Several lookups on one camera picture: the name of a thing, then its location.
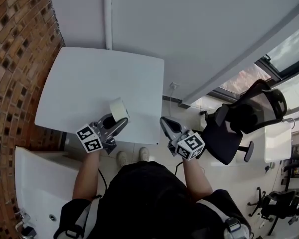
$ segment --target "white tape roll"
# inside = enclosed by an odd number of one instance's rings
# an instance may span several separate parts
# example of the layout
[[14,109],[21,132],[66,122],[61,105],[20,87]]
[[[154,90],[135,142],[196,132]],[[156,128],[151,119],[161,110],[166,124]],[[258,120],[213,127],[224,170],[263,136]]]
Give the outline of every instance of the white tape roll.
[[116,98],[114,101],[110,102],[110,110],[116,122],[123,118],[128,118],[128,122],[130,122],[130,116],[121,98]]

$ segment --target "person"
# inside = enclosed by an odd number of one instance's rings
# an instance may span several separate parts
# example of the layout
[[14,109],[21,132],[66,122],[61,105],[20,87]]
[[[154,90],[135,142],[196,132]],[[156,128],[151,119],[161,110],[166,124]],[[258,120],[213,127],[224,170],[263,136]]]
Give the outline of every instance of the person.
[[[66,230],[73,231],[71,228],[75,228],[82,212],[95,199],[99,155],[99,151],[87,154],[75,181],[73,200],[62,208],[55,239],[62,238],[60,235]],[[166,167],[148,161],[149,151],[144,147],[139,151],[139,162],[134,164],[127,163],[124,152],[117,154],[121,169],[99,200],[97,211],[94,210],[95,225],[84,238],[223,239],[225,224],[213,210],[197,203],[200,200],[236,218],[250,232],[248,222],[228,192],[213,191],[197,159],[183,161],[186,185]]]

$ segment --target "black shirt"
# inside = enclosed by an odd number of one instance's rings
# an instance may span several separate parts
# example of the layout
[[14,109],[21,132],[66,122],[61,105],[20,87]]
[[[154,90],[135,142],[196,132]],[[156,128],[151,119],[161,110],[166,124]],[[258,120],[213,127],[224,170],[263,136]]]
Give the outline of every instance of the black shirt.
[[[250,226],[225,190],[204,198],[229,217]],[[55,237],[75,224],[90,204],[75,199],[63,206]],[[225,227],[207,206],[190,199],[186,186],[156,162],[124,166],[99,202],[95,227],[88,239],[223,238]]]

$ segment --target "sink drain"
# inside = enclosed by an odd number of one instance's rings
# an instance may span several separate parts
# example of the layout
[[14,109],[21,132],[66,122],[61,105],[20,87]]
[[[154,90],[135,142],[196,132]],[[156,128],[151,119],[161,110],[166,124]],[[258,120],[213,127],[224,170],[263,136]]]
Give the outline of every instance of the sink drain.
[[49,218],[50,218],[50,220],[52,220],[52,221],[56,221],[56,217],[55,217],[53,214],[50,214],[50,215],[49,215]]

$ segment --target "white shoe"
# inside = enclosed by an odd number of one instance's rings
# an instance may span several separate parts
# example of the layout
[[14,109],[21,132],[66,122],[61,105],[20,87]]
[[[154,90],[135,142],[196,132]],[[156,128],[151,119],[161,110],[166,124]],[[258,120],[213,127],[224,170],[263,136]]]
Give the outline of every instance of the white shoe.
[[150,152],[147,148],[142,147],[139,151],[139,161],[149,161],[150,160]]
[[123,151],[119,151],[118,154],[116,154],[116,162],[119,168],[128,165],[128,156],[126,155],[126,153]]

